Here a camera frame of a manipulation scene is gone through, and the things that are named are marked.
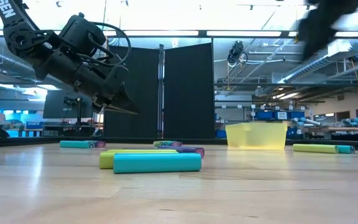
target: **yellow plastic bin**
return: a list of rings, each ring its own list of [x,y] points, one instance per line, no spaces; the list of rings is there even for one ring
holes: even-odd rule
[[[227,144],[239,149],[284,150],[287,123],[252,122],[226,126]]]

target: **robotic arm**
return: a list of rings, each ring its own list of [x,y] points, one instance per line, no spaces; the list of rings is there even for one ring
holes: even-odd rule
[[[97,113],[118,111],[137,114],[139,110],[124,91],[128,69],[125,60],[131,43],[117,27],[89,22],[80,13],[71,16],[59,35],[52,30],[40,30],[26,13],[22,0],[0,0],[0,17],[4,24],[4,38],[8,49],[30,63],[39,80],[50,74],[70,85],[75,92],[92,98]],[[127,55],[121,59],[102,47],[106,38],[98,26],[120,32],[128,41]],[[93,58],[97,50],[107,57]]]

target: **black partition panel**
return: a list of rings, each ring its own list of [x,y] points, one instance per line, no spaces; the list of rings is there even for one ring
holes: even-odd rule
[[[124,58],[126,47],[110,47]],[[132,48],[126,61],[129,69],[125,90],[139,108],[138,115],[105,112],[104,135],[116,138],[156,138],[158,102],[158,50]]]
[[[212,44],[165,51],[164,138],[214,138]]]

